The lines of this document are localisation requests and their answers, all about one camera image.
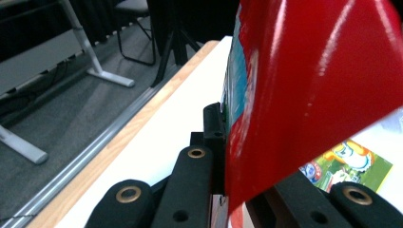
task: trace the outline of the gray carpet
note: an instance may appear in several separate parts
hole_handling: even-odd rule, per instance
[[[147,27],[148,19],[142,23]],[[125,29],[122,35],[127,54],[132,54],[130,50],[133,50],[146,60],[151,58],[151,44],[137,26]],[[144,94],[150,93],[149,86],[157,74],[159,56],[155,66],[127,61],[118,51],[116,35],[94,49],[105,71],[134,79],[136,85],[127,88],[87,75],[90,62],[82,54],[27,86],[27,91],[45,92],[26,106],[3,115],[0,124],[48,152],[49,159],[35,165],[0,143],[0,225],[7,222],[5,218],[15,216],[130,105],[143,103]],[[189,56],[194,54],[190,49],[188,52]],[[165,81],[178,69],[171,56]]]

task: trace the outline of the cartoon illustration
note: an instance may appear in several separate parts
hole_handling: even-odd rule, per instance
[[[327,161],[336,159],[352,169],[365,172],[374,163],[374,154],[369,149],[351,141],[344,141],[323,154]]]

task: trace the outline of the black chair leg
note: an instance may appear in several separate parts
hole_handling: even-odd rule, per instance
[[[153,30],[153,28],[152,28],[152,25],[151,25],[151,36],[150,36],[150,35],[148,35],[148,33],[146,32],[145,28],[143,28],[143,26],[140,25],[140,23],[139,23],[139,22],[137,21],[137,19],[136,19],[137,25],[140,26],[140,29],[145,33],[145,35],[148,37],[148,39],[151,40],[151,43],[152,43],[152,44],[151,44],[151,46],[152,46],[152,61],[151,61],[151,62],[145,62],[145,61],[142,61],[142,60],[139,60],[139,59],[135,59],[135,58],[132,58],[132,57],[129,57],[129,56],[125,55],[124,50],[123,50],[121,32],[120,32],[121,26],[120,26],[120,24],[119,24],[119,22],[118,22],[118,19],[116,18],[115,20],[116,20],[116,33],[117,33],[117,36],[118,36],[119,51],[121,52],[122,56],[123,56],[125,59],[127,59],[127,60],[130,60],[130,61],[133,61],[133,62],[142,64],[142,65],[147,65],[147,66],[153,66],[153,65],[155,65],[155,62],[156,62],[155,36],[154,36],[154,30]]]

